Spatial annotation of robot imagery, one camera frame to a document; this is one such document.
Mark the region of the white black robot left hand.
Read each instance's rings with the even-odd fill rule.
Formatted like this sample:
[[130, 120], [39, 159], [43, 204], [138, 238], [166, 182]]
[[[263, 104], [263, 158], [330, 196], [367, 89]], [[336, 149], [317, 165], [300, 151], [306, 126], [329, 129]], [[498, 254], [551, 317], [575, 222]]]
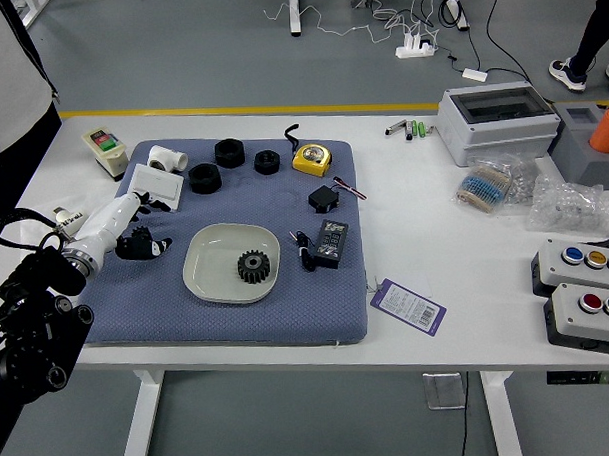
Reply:
[[144, 213], [148, 205], [166, 212], [171, 210], [166, 203], [151, 200], [148, 192], [123, 194], [94, 211], [61, 254], [102, 266], [104, 255], [117, 246], [117, 239], [127, 229], [128, 224], [138, 212]]

